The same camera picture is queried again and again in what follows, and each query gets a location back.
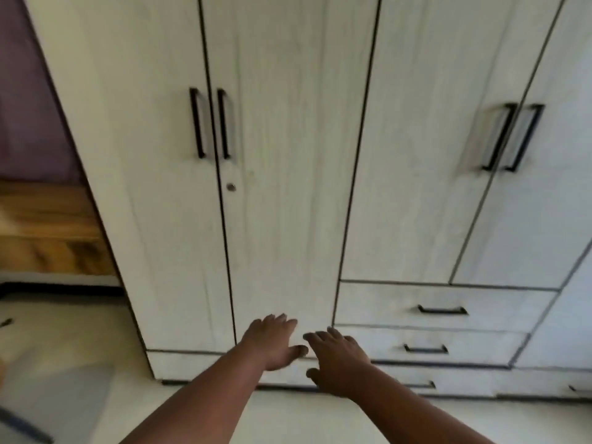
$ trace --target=white floor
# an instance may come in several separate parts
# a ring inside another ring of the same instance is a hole
[[[36,358],[27,369],[29,375],[100,362],[115,366],[92,444],[119,442],[177,389],[150,379],[126,306],[19,299],[0,302],[0,321],[7,317],[14,318],[15,324],[0,329],[0,357],[11,362],[34,349]],[[592,442],[592,407],[588,405],[435,403],[499,444]],[[297,442],[372,444],[385,440],[349,401],[318,394],[255,392],[233,443]]]

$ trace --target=wardrobe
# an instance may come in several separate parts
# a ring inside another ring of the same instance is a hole
[[[155,378],[287,313],[421,394],[592,393],[592,0],[26,2]]]

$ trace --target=floor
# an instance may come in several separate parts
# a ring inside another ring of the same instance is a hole
[[[87,397],[86,407],[78,406],[74,411],[83,415],[95,408],[96,418],[59,423],[54,417],[48,422],[53,428],[48,431],[56,437],[56,444],[75,442],[74,435],[79,444],[119,442],[177,389],[151,380],[130,314],[121,302],[8,298],[0,302],[0,321],[8,317],[15,322],[0,328],[0,357],[13,364],[9,366],[3,391],[18,395],[26,388],[27,380],[64,374],[75,368],[112,369],[100,372],[106,377],[102,379],[106,380],[105,393],[93,394],[96,401],[89,401],[90,394],[84,390],[78,390],[74,396],[82,405],[83,397]],[[70,385],[73,383],[71,373],[66,379]],[[92,385],[96,391],[100,383]],[[55,416],[55,411],[64,409],[66,403],[54,402],[51,413]],[[450,400],[438,400],[435,404],[499,444],[592,442],[590,405]],[[76,427],[87,427],[88,431]],[[372,444],[385,440],[349,401],[319,394],[255,392],[232,442]]]

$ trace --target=person's right hand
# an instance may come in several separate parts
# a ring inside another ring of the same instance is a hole
[[[351,336],[343,336],[335,328],[305,333],[312,350],[319,359],[319,369],[306,371],[306,377],[325,393],[338,397],[351,397],[353,388],[360,383],[361,370],[371,365],[370,358]]]

